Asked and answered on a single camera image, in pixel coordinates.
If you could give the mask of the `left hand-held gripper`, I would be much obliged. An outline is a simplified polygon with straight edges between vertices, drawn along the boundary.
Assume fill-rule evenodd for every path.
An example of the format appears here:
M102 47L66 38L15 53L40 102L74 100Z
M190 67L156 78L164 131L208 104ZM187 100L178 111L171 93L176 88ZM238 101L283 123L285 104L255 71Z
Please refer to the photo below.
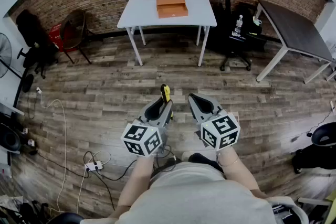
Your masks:
M126 126L121 140L129 153L149 157L157 150L163 152L167 141L165 130L171 119L173 101L169 100L161 110L163 105L162 97L152 100L141 109L138 119Z

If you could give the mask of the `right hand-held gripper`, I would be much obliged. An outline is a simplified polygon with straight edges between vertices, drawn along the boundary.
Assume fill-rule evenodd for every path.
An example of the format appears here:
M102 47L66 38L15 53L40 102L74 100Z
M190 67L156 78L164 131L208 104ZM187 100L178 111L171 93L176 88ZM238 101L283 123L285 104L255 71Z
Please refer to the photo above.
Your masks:
M222 109L216 99L200 93L189 94L188 103L198 123L204 120L203 115L217 114ZM237 143L240 125L232 113L219 112L201 123L196 134L205 147L210 146L215 151L221 151Z

